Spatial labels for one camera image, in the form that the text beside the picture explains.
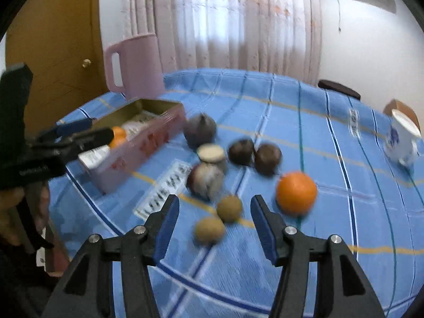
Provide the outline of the left hand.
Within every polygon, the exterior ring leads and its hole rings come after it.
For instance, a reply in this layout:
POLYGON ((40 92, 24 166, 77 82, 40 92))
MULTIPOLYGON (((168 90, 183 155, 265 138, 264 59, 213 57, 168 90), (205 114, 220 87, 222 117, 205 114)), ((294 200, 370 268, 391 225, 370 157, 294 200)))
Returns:
POLYGON ((31 202, 31 215, 39 234, 46 228, 50 219, 50 189, 46 182, 31 184, 26 189, 18 187, 1 191, 1 237, 13 246, 26 243, 24 228, 16 209, 26 196, 31 202))

